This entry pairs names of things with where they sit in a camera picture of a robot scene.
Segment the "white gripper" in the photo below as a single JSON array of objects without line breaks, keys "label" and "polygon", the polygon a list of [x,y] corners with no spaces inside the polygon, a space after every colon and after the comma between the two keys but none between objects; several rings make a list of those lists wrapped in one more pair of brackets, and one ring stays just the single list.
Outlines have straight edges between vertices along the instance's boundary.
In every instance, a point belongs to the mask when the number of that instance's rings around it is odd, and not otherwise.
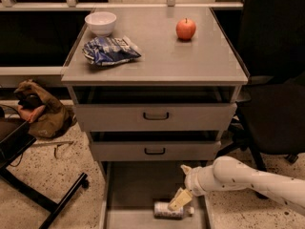
[{"label": "white gripper", "polygon": [[168,205],[171,211],[179,210],[189,203],[193,195],[196,197],[204,196],[216,187],[213,168],[211,166],[191,168],[190,166],[182,164],[180,168],[186,175],[184,183],[187,189],[179,188],[177,190]]}]

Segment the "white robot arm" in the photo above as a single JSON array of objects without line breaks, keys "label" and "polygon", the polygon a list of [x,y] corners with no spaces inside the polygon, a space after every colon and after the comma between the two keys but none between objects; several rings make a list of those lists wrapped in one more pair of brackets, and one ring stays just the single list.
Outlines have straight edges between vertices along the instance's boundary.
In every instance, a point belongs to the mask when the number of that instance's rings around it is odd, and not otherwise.
[{"label": "white robot arm", "polygon": [[218,157],[206,167],[182,165],[181,169],[185,174],[185,188],[179,188],[170,201],[171,211],[179,210],[193,197],[205,196],[208,192],[252,189],[305,215],[305,181],[302,179],[259,171],[230,156]]}]

